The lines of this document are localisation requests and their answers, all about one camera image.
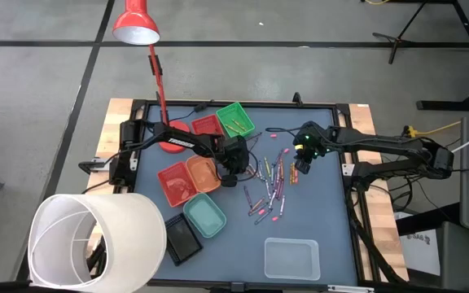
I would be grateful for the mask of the green mesh basket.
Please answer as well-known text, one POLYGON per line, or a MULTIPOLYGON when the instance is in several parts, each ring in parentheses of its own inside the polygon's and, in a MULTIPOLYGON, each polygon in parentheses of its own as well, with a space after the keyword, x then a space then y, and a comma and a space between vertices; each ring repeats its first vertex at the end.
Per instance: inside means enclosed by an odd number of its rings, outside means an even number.
POLYGON ((241 103, 239 102, 231 103, 228 106, 217 110, 216 115, 229 137, 235 137, 238 135, 245 137, 249 135, 255 129, 255 125, 253 124, 249 115, 246 113, 241 103), (232 119, 240 122, 244 126, 244 128, 238 127, 238 125, 236 125, 232 121, 232 119), (237 134, 231 131, 230 129, 226 128, 224 125, 233 126, 235 129, 239 130, 242 134, 237 134))

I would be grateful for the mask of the gray box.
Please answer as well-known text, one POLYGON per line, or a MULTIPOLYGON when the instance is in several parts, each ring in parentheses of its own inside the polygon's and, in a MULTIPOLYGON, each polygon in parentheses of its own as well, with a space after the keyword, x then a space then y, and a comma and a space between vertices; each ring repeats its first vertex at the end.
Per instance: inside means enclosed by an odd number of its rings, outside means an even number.
POLYGON ((445 221, 439 228, 441 288, 469 291, 469 229, 445 221))

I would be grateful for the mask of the black tripod stand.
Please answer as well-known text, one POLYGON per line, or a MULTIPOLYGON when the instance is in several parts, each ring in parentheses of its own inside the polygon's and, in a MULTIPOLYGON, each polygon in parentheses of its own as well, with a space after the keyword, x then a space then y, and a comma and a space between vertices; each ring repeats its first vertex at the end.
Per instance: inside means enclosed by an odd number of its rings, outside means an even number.
POLYGON ((396 53, 400 48, 469 49, 469 40, 467 42, 415 42, 404 38, 408 28, 412 25, 423 8, 429 4, 453 6, 469 38, 469 20, 467 19, 464 11, 459 8, 458 0, 383 0, 382 2, 378 2, 378 5, 386 4, 388 2, 417 3, 419 5, 414 14, 410 17, 408 22, 396 36, 390 36, 377 32, 372 33, 373 37, 384 39, 390 45, 390 55, 388 57, 389 64, 393 63, 396 53))

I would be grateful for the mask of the red desk lamp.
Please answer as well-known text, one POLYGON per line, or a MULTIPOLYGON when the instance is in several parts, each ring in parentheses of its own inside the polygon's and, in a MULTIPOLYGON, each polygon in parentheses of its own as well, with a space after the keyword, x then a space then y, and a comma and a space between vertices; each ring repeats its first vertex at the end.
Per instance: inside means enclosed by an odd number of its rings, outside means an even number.
POLYGON ((158 145, 169 154, 181 153, 195 146, 193 135, 181 121, 172 121, 167 112, 162 69, 155 53, 154 44, 160 40, 159 29, 148 15, 147 0, 125 0, 125 11, 114 23, 113 36, 130 45, 147 45, 150 51, 151 72, 156 77, 157 94, 160 103, 160 120, 126 120, 120 124, 120 155, 145 150, 158 145))

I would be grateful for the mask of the red plastic bin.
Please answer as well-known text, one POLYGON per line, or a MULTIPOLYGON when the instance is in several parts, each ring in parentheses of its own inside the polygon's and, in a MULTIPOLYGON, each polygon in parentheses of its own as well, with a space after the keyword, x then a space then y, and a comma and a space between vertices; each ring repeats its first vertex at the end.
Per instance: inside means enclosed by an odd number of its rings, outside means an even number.
POLYGON ((157 173, 161 188, 171 208, 175 208, 197 193, 186 165, 180 161, 157 173))

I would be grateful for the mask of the white cardboard box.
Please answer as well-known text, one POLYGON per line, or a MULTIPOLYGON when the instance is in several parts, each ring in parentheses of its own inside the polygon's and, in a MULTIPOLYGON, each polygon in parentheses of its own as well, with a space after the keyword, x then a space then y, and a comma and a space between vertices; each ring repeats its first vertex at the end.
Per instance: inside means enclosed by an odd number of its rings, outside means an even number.
POLYGON ((401 246, 408 269, 436 276, 441 275, 435 230, 401 236, 401 246))

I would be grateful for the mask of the black metal table frame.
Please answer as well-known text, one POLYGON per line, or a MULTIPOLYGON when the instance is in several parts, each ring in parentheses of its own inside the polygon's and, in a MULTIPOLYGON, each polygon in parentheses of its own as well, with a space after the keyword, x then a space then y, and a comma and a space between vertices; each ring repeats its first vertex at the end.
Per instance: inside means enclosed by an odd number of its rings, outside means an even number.
MULTIPOLYGON (((325 285, 356 286, 358 273, 353 248, 353 235, 348 223, 344 200, 340 156, 330 153, 311 164, 308 175, 299 174, 299 183, 288 183, 289 164, 294 161, 293 137, 278 133, 270 138, 267 127, 293 129, 312 120, 327 127, 338 124, 333 106, 297 107, 291 103, 240 102, 256 126, 263 132, 252 153, 263 163, 274 162, 281 149, 289 148, 283 158, 286 185, 284 214, 277 221, 280 203, 275 202, 271 214, 254 225, 258 213, 249 216, 248 201, 243 187, 248 188, 252 202, 267 196, 265 183, 258 179, 239 182, 236 187, 219 187, 208 196, 226 215, 226 226, 212 238, 203 238, 192 226, 203 249, 182 265, 175 266, 168 253, 148 286, 229 286, 244 283, 273 289, 321 289, 325 285), (265 275, 265 240, 267 238, 306 239, 318 243, 320 278, 318 280, 287 280, 265 275)), ((180 214, 182 206, 171 208, 165 198, 157 173, 194 155, 187 150, 169 154, 158 145, 140 154, 135 192, 151 199, 165 221, 180 214)))

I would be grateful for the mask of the black marker pen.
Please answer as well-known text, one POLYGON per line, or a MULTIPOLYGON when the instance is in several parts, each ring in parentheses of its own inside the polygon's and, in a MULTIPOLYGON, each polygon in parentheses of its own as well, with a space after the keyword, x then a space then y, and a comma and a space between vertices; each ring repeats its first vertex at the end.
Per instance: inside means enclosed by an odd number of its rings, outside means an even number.
POLYGON ((259 217, 254 221, 254 225, 261 223, 272 211, 273 209, 270 208, 265 209, 265 213, 259 215, 259 217))

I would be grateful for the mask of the clear plastic bin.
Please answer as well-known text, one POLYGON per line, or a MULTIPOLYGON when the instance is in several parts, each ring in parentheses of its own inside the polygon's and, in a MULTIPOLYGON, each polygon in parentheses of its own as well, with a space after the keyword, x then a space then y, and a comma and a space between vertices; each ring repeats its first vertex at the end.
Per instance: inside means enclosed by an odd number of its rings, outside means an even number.
POLYGON ((267 238, 264 250, 268 278, 317 281, 321 277, 319 246, 312 239, 267 238))

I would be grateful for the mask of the orange plastic bin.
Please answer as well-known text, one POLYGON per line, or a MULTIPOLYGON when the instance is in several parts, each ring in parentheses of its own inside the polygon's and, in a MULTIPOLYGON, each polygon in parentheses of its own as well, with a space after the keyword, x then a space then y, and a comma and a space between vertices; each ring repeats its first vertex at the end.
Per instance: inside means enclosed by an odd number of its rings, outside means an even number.
POLYGON ((193 155, 186 161, 186 168, 198 192, 208 193, 221 185, 215 174, 215 165, 212 159, 193 155))

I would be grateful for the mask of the teal plastic bin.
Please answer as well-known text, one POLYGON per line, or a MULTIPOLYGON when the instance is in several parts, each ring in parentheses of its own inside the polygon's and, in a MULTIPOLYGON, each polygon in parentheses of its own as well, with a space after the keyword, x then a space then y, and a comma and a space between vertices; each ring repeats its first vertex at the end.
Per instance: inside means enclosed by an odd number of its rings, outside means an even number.
POLYGON ((223 211, 205 193, 198 193, 188 200, 183 213, 204 238, 212 238, 226 225, 223 211))

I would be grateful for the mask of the red mesh basket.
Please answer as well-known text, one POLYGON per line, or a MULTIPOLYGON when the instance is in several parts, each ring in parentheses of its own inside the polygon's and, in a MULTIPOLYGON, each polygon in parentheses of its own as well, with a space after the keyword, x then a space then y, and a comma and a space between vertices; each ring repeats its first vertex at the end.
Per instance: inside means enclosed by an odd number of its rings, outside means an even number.
POLYGON ((193 120, 191 122, 191 128, 194 134, 224 134, 222 126, 215 114, 193 120))

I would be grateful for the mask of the white label strip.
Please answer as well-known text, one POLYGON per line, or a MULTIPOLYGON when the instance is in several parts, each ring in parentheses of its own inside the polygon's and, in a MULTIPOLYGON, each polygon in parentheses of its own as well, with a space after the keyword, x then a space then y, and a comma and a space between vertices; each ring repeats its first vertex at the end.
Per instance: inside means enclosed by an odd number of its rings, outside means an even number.
POLYGON ((336 293, 375 293, 373 287, 328 285, 328 292, 336 293))

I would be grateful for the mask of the black clamp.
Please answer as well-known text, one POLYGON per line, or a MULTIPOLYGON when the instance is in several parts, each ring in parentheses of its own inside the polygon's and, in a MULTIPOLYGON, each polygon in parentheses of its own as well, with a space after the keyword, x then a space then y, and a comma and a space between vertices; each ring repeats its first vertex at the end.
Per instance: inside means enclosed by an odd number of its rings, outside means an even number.
POLYGON ((103 170, 105 163, 103 161, 83 161, 78 164, 78 168, 86 174, 96 173, 103 170))

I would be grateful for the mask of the white drum lampshade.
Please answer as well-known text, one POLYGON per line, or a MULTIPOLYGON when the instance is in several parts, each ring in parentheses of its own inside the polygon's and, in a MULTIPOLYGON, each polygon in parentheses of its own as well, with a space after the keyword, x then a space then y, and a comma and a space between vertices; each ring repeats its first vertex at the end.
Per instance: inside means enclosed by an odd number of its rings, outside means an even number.
POLYGON ((166 251, 166 228, 146 196, 53 195, 33 218, 28 267, 35 286, 88 293, 132 293, 155 275, 166 251), (102 230, 107 259, 90 276, 85 253, 93 228, 102 230))

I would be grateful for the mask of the black mesh basket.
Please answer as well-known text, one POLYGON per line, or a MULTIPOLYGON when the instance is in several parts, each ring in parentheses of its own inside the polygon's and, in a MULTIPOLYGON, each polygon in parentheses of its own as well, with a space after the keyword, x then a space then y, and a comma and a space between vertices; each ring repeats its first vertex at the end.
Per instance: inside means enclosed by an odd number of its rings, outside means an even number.
POLYGON ((165 222, 167 252, 175 266, 188 261, 203 249, 189 221, 180 213, 165 222))

